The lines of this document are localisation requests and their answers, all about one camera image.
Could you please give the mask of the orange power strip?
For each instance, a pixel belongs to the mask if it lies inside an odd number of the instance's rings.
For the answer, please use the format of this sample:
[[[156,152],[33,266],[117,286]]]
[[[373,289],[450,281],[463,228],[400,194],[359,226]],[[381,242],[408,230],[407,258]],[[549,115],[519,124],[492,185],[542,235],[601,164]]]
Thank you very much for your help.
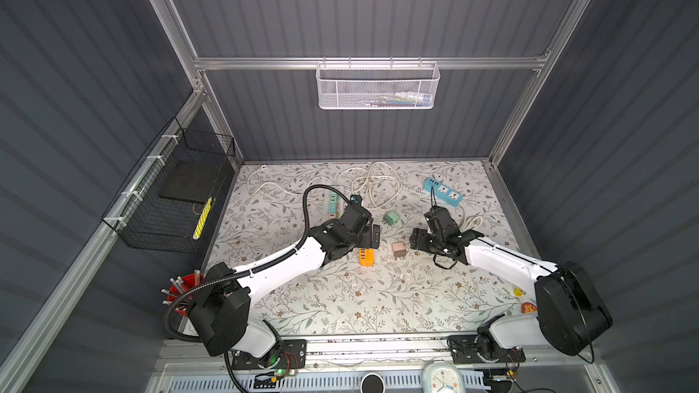
[[[362,267],[373,267],[375,264],[375,250],[374,249],[360,249],[358,258],[359,258],[359,264]]]

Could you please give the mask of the white multicolour power strip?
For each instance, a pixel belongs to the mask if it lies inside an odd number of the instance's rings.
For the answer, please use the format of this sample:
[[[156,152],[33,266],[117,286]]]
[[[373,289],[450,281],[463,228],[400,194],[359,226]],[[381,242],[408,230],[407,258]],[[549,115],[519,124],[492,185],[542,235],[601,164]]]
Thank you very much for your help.
[[[338,212],[336,214],[329,214],[329,204],[336,202],[338,204]],[[330,218],[338,218],[340,216],[340,209],[342,205],[343,200],[341,199],[340,195],[335,192],[335,191],[328,191],[327,192],[327,211],[329,214]]]

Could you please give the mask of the blue power strip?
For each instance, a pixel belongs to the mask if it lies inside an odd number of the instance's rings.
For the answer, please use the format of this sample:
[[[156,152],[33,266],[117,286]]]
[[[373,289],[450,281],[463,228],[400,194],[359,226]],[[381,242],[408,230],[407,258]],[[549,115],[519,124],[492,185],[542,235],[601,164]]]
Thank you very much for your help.
[[[462,194],[434,178],[427,178],[423,183],[423,188],[432,198],[442,200],[452,207],[458,207],[462,202]]]

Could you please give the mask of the pink plug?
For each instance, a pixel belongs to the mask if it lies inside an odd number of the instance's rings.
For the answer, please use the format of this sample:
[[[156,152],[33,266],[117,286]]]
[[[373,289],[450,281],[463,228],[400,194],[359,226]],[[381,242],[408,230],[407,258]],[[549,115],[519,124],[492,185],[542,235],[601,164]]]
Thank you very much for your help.
[[[391,244],[391,252],[395,258],[405,258],[408,249],[402,242],[395,242]]]

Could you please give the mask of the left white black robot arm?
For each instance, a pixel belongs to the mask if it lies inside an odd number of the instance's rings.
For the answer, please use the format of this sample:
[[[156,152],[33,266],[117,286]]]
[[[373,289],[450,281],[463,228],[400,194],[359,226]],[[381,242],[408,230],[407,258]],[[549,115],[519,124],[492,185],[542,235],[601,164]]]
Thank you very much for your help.
[[[308,198],[327,190],[345,202],[339,218],[311,227]],[[283,340],[269,322],[253,318],[254,305],[291,280],[340,260],[354,249],[376,249],[371,211],[360,195],[346,196],[335,187],[313,185],[302,194],[304,228],[300,239],[259,261],[232,269],[221,262],[192,289],[178,293],[167,306],[163,322],[172,338],[202,344],[209,356],[240,352],[256,358],[264,368],[274,366],[283,353]]]

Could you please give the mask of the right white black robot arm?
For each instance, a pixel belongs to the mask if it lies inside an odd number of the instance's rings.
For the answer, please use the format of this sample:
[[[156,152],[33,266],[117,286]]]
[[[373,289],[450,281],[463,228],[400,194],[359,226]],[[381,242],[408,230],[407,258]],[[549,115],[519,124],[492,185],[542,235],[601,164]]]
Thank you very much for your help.
[[[510,350],[544,345],[577,356],[611,329],[612,314],[580,265],[529,257],[477,230],[462,231],[444,207],[431,207],[425,219],[427,229],[411,233],[412,249],[483,269],[535,299],[536,311],[500,314],[478,327],[473,347],[481,360],[496,362]]]

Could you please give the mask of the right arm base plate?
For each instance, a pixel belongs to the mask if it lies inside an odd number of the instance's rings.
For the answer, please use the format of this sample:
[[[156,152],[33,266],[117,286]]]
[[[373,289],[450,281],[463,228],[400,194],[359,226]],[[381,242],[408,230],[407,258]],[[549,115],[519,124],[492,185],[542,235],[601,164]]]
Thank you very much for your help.
[[[524,351],[520,348],[501,348],[487,334],[451,335],[446,340],[453,362],[471,363],[515,363],[526,361]]]

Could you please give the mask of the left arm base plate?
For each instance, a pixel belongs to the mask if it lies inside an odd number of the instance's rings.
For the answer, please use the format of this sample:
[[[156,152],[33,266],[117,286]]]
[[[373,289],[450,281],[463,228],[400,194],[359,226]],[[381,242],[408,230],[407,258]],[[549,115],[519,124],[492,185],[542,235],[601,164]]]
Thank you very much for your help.
[[[279,347],[260,358],[236,350],[231,355],[234,370],[304,369],[307,356],[307,340],[282,340]]]

